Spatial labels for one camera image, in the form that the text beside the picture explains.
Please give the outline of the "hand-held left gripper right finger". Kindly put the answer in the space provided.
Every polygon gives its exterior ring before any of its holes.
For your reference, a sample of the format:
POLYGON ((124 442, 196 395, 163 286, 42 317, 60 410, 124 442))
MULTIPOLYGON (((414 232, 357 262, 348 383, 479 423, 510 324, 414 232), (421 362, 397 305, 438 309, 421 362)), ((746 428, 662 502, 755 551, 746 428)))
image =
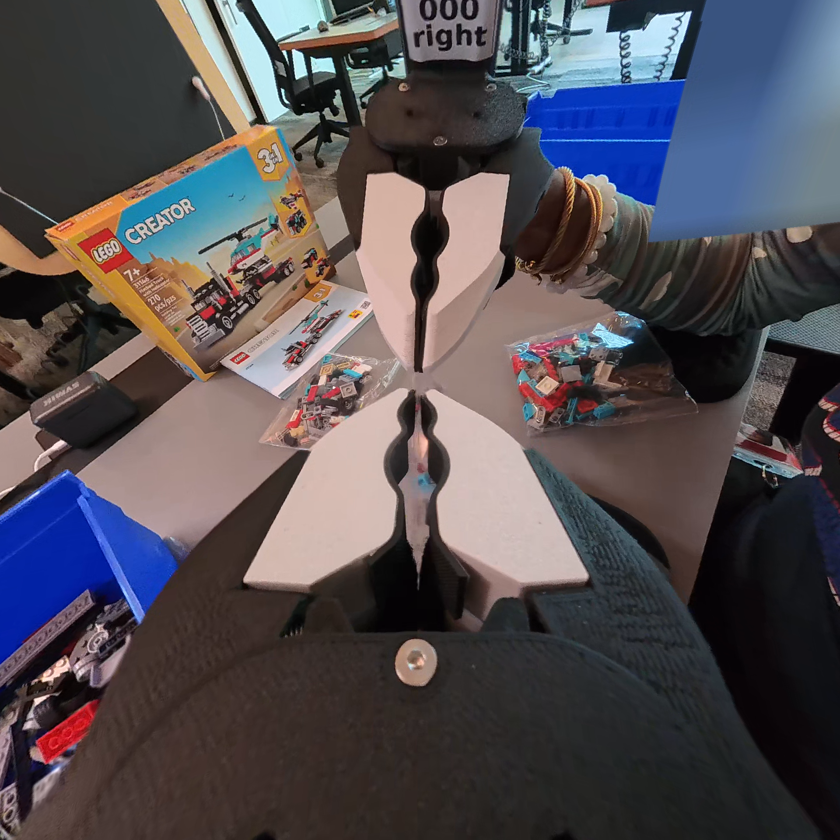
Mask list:
POLYGON ((494 602, 587 585, 590 575, 519 442, 441 392, 431 441, 445 455, 437 531, 465 567, 465 609, 478 621, 494 602))

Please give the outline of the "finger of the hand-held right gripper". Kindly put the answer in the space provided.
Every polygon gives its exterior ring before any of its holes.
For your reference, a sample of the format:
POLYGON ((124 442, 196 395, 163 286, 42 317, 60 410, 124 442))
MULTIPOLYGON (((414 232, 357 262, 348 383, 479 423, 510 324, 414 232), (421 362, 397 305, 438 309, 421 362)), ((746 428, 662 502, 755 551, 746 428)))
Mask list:
POLYGON ((425 311, 424 373, 434 371, 458 348, 501 278, 509 181, 508 174, 481 172, 443 193, 448 236, 436 257, 437 285, 425 311))
POLYGON ((395 172, 367 176, 362 277, 382 336, 408 371, 414 369, 417 337, 413 232, 425 211, 426 193, 419 184, 395 172))

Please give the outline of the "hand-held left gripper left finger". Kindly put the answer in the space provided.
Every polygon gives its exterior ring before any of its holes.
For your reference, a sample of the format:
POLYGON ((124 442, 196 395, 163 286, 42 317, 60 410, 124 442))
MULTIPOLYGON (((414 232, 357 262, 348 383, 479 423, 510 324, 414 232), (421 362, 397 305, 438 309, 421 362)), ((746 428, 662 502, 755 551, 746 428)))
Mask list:
POLYGON ((337 600, 351 621, 411 621, 417 566, 400 483, 416 395, 398 388, 307 453, 243 583, 337 600))

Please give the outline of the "small clear plastic bag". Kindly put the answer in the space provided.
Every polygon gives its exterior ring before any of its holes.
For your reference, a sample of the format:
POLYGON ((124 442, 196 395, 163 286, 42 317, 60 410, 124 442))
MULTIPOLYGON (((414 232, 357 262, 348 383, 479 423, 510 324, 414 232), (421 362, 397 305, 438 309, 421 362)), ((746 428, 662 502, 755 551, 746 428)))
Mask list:
POLYGON ((415 392, 414 429, 407 443, 408 469, 400 488, 405 502, 406 539, 412 551, 417 572, 422 568, 425 545, 429 535, 428 504, 435 482, 428 473, 428 440, 424 432, 421 397, 440 384, 431 373, 416 373, 412 389, 415 392))

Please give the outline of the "blue plastic bin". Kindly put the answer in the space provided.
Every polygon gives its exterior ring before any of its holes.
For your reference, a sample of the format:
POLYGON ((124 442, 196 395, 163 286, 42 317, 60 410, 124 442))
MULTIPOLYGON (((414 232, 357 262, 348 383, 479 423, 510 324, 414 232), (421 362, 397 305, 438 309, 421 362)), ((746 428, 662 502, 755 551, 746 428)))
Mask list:
POLYGON ((2 661, 84 591, 125 600, 135 635, 179 564, 167 541, 69 472, 6 510, 1 537, 2 661))
POLYGON ((556 167, 607 175, 618 192, 655 205, 683 80, 559 89, 528 99, 527 128, 556 167))

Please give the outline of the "pile of lego bricks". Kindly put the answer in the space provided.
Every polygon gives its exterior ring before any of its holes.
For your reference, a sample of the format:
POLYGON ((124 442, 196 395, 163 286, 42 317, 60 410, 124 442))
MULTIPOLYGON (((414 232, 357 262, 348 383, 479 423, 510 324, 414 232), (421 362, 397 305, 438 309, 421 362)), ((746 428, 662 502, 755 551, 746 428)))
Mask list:
POLYGON ((88 735, 138 627, 84 591, 1 665, 1 836, 15 838, 88 735))

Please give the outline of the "person's right forearm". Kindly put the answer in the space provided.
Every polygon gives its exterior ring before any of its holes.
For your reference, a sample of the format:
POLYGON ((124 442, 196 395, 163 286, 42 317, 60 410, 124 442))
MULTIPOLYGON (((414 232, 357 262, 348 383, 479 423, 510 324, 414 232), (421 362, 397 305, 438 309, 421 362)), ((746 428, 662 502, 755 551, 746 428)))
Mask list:
POLYGON ((655 208, 618 196, 583 298, 647 324, 734 335, 799 320, 839 302, 839 224, 650 242, 655 208))

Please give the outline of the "clear bag of colourful bricks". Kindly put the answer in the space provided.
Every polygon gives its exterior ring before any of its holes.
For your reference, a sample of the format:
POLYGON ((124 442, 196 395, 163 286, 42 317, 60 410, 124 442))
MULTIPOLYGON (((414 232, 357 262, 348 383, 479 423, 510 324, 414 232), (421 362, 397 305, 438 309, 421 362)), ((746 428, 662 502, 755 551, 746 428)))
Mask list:
POLYGON ((531 436, 698 412, 640 319, 616 311, 506 346, 531 436))
POLYGON ((324 355, 314 372, 282 400, 262 445, 309 450, 327 433, 373 404, 392 386, 402 363, 345 353, 324 355))

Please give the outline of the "lego instruction booklet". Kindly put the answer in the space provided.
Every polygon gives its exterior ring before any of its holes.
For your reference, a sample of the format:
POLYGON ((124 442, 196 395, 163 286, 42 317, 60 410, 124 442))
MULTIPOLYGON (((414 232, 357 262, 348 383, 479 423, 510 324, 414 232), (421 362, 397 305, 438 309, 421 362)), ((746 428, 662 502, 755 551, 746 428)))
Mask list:
POLYGON ((321 282, 220 364, 259 389, 282 397, 373 312, 365 292, 321 282))

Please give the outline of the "colourful lego set box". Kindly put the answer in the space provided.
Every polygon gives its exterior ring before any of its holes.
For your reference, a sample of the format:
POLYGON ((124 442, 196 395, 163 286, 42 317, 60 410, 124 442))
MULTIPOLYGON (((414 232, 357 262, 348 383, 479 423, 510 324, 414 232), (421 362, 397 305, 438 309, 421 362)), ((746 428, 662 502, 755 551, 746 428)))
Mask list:
POLYGON ((335 276, 295 155, 256 126, 66 221, 48 241, 200 381, 335 276))

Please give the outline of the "person's right hand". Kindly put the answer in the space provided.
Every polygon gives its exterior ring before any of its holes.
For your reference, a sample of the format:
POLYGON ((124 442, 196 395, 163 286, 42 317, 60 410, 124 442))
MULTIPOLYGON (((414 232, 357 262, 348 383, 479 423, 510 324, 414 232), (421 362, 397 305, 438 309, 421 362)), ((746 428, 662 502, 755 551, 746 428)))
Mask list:
POLYGON ((568 167, 554 170, 532 220, 516 239, 516 268, 531 275, 543 270, 561 243, 574 209, 576 185, 568 167))

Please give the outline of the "wood-edged office desk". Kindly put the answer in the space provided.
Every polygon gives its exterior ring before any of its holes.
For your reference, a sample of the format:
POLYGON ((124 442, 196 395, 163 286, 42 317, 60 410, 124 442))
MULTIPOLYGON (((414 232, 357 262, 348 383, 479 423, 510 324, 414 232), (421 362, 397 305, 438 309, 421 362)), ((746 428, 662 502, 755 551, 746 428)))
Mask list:
POLYGON ((343 112, 349 126, 362 124, 359 104, 351 86, 344 58, 352 51, 380 42, 402 47, 397 13, 368 14, 347 24, 331 25, 324 33, 307 29, 278 41, 283 51, 296 50, 313 59, 331 59, 338 80, 343 112))

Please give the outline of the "black rectangular device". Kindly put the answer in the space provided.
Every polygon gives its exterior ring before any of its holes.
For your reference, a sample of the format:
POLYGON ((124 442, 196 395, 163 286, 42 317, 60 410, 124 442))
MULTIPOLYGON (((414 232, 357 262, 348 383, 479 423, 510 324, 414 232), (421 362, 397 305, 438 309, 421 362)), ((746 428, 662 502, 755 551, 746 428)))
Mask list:
POLYGON ((71 448, 88 448, 138 414, 134 400, 95 371, 79 374, 29 407, 33 425, 71 448))

